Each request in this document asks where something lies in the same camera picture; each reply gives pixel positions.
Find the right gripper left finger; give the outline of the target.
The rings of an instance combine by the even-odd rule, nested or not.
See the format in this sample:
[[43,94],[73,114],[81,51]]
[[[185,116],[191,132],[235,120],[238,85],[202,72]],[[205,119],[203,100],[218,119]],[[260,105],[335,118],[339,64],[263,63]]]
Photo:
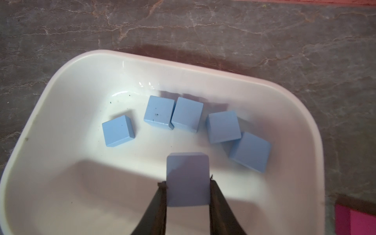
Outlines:
[[165,235],[167,213],[166,181],[158,183],[158,189],[142,219],[131,235]]

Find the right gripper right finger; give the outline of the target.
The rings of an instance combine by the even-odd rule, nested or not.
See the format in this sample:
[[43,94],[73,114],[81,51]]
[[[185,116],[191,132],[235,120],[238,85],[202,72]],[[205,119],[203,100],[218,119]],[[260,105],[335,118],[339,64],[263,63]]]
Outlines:
[[217,182],[210,178],[210,234],[245,235]]

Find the small blue cube block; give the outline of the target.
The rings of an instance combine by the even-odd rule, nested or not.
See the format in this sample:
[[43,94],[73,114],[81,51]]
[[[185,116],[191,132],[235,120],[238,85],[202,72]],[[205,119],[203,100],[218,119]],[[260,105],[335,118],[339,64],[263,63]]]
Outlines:
[[105,144],[116,147],[135,139],[131,118],[123,115],[102,124]]

